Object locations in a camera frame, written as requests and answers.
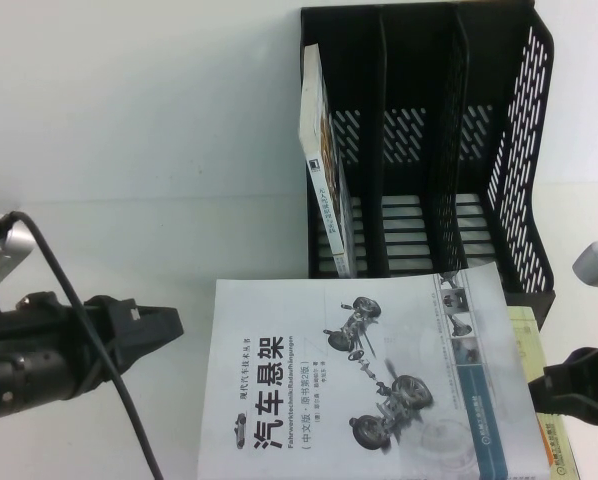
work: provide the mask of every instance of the black desk organizer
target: black desk organizer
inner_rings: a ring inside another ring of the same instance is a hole
[[[532,215],[553,61],[533,2],[302,10],[319,44],[361,277],[496,261],[541,326],[553,275]],[[336,271],[308,181],[311,278]]]

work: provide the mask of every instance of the black cable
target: black cable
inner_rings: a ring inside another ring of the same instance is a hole
[[[68,297],[68,301],[72,306],[79,323],[83,327],[88,340],[90,341],[91,345],[94,347],[101,363],[103,364],[104,370],[110,376],[110,380],[117,388],[117,392],[119,393],[119,397],[121,397],[121,402],[123,406],[126,408],[128,412],[128,417],[130,418],[130,422],[132,423],[133,428],[135,429],[135,433],[137,435],[137,440],[139,440],[139,445],[141,445],[141,449],[143,450],[143,454],[146,457],[146,462],[148,462],[148,466],[150,467],[150,471],[156,480],[162,480],[163,475],[161,474],[161,470],[159,469],[159,465],[157,464],[157,459],[155,458],[154,453],[152,452],[152,448],[150,447],[150,442],[148,441],[148,436],[146,435],[146,431],[141,424],[141,419],[139,418],[139,414],[137,413],[137,409],[132,401],[132,397],[126,388],[123,380],[121,379],[121,375],[117,371],[115,364],[112,362],[112,359],[108,355],[106,348],[99,337],[99,334],[93,327],[92,323],[90,322],[90,318],[86,313],[86,309],[81,303],[81,300],[77,296],[74,288],[70,284],[68,277],[63,272],[61,265],[57,261],[57,258],[52,253],[50,246],[46,242],[46,239],[43,237],[41,230],[35,224],[35,222],[25,213],[23,212],[10,212],[9,214],[5,215],[0,219],[0,227],[3,227],[7,230],[12,228],[12,225],[16,221],[21,221],[28,230],[30,230],[31,235],[37,242],[39,246],[39,250],[43,254],[44,258],[48,262],[50,269],[57,277],[57,281],[61,285],[66,297]]]

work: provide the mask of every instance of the yellow book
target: yellow book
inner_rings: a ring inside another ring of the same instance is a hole
[[[517,338],[517,348],[528,382],[543,375],[546,357],[541,346],[539,329],[532,308],[508,307],[508,314]],[[552,480],[579,480],[568,435],[560,415],[537,414],[541,426]]]

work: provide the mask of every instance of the blue stripe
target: blue stripe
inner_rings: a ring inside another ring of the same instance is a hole
[[[503,454],[486,375],[481,365],[457,366],[481,480],[506,480]]]

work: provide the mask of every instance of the book cover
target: book cover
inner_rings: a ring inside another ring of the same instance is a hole
[[[198,478],[549,478],[497,270],[219,281]]]
[[[337,273],[342,278],[354,278],[352,207],[333,131],[319,46],[309,45],[303,51],[299,139]]]

